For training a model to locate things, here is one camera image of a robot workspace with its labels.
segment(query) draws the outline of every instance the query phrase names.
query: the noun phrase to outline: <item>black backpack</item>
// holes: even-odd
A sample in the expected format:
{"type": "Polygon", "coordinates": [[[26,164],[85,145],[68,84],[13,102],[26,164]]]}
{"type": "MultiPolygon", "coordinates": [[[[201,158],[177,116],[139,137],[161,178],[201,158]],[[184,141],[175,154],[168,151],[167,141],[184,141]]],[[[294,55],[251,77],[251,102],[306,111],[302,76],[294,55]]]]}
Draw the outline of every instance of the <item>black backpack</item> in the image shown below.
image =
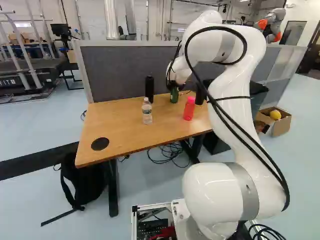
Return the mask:
{"type": "Polygon", "coordinates": [[[41,227],[77,210],[84,211],[85,207],[82,205],[96,200],[104,191],[107,185],[106,163],[102,162],[92,166],[76,168],[75,159],[76,153],[68,153],[61,161],[61,167],[56,170],[61,170],[61,186],[67,201],[72,206],[72,210],[42,222],[41,227]],[[74,197],[72,196],[68,185],[65,183],[64,178],[72,182],[75,188],[74,197]]]}

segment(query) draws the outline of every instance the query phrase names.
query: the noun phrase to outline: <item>cardboard box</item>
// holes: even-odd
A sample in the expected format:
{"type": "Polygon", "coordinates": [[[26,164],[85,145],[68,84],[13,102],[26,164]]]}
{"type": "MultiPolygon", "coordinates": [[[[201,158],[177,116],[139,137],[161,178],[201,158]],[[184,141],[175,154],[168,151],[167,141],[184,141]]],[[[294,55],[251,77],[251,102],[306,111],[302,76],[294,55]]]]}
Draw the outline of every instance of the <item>cardboard box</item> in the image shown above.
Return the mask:
{"type": "MultiPolygon", "coordinates": [[[[21,35],[22,42],[24,44],[29,44],[30,43],[29,34],[27,32],[22,32],[20,35],[21,35]]],[[[17,40],[17,35],[15,33],[10,33],[9,34],[9,41],[13,45],[19,45],[19,42],[17,40]]]]}
{"type": "Polygon", "coordinates": [[[9,41],[13,44],[13,45],[18,45],[19,42],[17,40],[17,35],[15,33],[10,33],[9,34],[9,41]]]}
{"type": "Polygon", "coordinates": [[[76,55],[75,55],[75,51],[74,50],[69,50],[66,54],[67,54],[69,62],[71,64],[76,64],[77,63],[76,55]]]}
{"type": "Polygon", "coordinates": [[[290,130],[291,118],[292,115],[290,113],[273,106],[260,110],[255,116],[254,125],[257,133],[277,137],[290,130]],[[281,119],[274,120],[269,116],[273,110],[278,110],[281,113],[281,119]]]}

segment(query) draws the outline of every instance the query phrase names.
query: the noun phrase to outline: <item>red bottle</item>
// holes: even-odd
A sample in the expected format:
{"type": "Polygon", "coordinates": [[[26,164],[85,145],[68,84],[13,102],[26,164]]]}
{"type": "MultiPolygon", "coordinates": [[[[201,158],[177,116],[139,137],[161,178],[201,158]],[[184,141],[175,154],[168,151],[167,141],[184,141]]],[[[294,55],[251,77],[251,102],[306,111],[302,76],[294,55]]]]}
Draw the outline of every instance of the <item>red bottle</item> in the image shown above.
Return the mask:
{"type": "Polygon", "coordinates": [[[188,100],[184,107],[183,118],[187,121],[191,121],[194,117],[194,111],[196,106],[196,98],[194,96],[188,96],[188,100]]]}

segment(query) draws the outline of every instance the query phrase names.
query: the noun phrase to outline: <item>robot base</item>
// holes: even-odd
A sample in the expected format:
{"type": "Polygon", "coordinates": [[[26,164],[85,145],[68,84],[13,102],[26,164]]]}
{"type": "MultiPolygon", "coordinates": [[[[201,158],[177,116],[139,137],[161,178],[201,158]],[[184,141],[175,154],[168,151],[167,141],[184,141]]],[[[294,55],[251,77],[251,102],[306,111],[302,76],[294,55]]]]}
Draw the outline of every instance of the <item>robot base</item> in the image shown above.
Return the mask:
{"type": "Polygon", "coordinates": [[[196,221],[190,215],[183,198],[173,200],[171,202],[171,209],[178,240],[225,240],[231,236],[237,228],[238,223],[236,222],[216,225],[213,228],[216,233],[212,233],[212,237],[209,239],[203,234],[196,221]]]}

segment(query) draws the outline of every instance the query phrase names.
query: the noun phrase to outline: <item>green bottle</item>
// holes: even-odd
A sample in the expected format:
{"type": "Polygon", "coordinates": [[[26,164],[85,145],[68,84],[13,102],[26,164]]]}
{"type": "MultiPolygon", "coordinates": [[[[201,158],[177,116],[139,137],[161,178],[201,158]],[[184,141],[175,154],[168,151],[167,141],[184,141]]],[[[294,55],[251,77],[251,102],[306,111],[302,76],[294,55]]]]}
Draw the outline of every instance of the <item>green bottle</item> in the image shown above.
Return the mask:
{"type": "Polygon", "coordinates": [[[178,102],[178,99],[179,99],[179,90],[178,90],[178,87],[175,86],[171,89],[171,92],[170,92],[170,102],[173,104],[176,104],[178,102]]]}

